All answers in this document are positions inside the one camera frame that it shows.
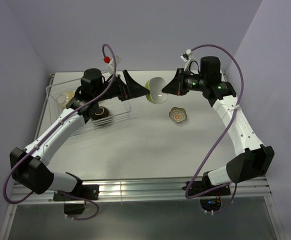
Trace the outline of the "dark brown glazed bowl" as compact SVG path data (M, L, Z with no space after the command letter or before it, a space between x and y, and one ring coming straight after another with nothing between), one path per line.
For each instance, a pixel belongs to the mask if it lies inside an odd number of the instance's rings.
M100 106L90 119L96 122L98 126L104 126L108 123L108 117L110 115L111 113L108 108Z

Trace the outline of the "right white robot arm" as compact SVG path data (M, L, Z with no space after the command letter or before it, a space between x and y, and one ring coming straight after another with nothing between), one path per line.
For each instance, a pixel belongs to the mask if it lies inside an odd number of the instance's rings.
M201 192L196 195L213 195L226 185L264 176L274 158L274 149L257 137L240 107L240 97L230 82L222 80L219 58L201 58L197 73L190 70L195 62L193 57L184 53L181 58L185 67L177 69L162 92L176 96L184 96L189 91L202 92L225 125L225 133L229 134L235 151L235 158L225 166L204 173Z

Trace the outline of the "green and white bowl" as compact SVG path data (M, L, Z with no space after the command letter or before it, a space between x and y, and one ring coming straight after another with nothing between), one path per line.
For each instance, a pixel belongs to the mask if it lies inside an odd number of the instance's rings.
M162 89L166 86L166 82L162 77L154 77L149 79L145 88L149 90L146 99L152 104L163 104L168 100L168 94L163 93Z

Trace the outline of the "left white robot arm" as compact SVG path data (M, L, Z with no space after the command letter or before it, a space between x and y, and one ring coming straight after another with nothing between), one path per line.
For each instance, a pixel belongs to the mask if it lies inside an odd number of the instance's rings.
M118 98L126 101L148 95L147 88L128 73L124 79L112 74L105 79L97 68L87 69L80 79L73 98L59 118L34 142L10 153L11 177L36 194L47 190L63 191L72 200L82 196L82 180L71 173L53 173L48 165L59 148L92 118L102 115L100 101Z

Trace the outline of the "small scalloped floral dish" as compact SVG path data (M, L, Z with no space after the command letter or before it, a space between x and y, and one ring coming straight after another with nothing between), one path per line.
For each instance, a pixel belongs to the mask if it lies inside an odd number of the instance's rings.
M188 119L187 112L182 107L172 107L168 116L177 124L182 123Z

